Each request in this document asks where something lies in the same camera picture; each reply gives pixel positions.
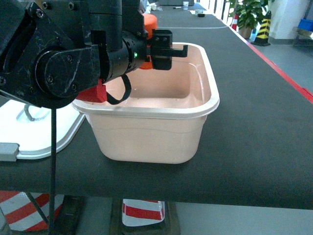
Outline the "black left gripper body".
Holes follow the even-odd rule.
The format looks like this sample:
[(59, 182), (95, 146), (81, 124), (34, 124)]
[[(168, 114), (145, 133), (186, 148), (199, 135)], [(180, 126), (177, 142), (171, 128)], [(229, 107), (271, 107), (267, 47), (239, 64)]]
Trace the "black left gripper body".
[(172, 67), (172, 57), (169, 49), (172, 48), (173, 34), (168, 29), (153, 29), (149, 40), (152, 68), (168, 71)]

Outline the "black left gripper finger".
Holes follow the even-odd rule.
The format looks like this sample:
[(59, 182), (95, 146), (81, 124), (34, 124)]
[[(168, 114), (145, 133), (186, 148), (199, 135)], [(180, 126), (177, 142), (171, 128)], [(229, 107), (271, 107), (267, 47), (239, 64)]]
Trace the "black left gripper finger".
[(187, 57), (188, 56), (188, 45), (183, 45), (182, 49), (172, 48), (171, 57)]

